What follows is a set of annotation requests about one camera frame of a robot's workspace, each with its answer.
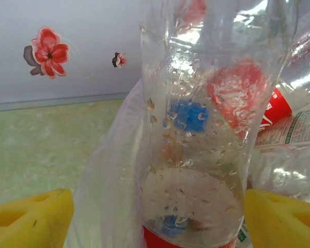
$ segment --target white plastic bag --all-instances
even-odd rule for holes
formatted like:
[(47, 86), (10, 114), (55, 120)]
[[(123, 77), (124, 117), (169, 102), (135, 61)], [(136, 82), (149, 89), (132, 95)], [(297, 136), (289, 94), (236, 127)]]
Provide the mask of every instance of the white plastic bag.
[(123, 102), (106, 139), (92, 154), (75, 191), (68, 248), (141, 247), (135, 160), (143, 106), (140, 80)]

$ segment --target clear plastic bottle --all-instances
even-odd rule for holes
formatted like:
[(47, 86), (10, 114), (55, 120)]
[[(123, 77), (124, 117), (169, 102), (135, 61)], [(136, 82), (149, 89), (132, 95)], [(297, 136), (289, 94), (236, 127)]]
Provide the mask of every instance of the clear plastic bottle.
[(235, 246), (250, 152), (296, 3), (144, 0), (138, 185), (148, 248)]
[(310, 11), (299, 19), (294, 43), (270, 98), (260, 131), (310, 104)]

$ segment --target green countertop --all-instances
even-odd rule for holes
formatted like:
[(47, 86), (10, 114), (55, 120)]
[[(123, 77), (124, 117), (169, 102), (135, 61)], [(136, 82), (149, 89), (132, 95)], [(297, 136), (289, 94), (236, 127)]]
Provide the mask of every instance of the green countertop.
[(122, 100), (0, 112), (0, 204), (74, 190)]

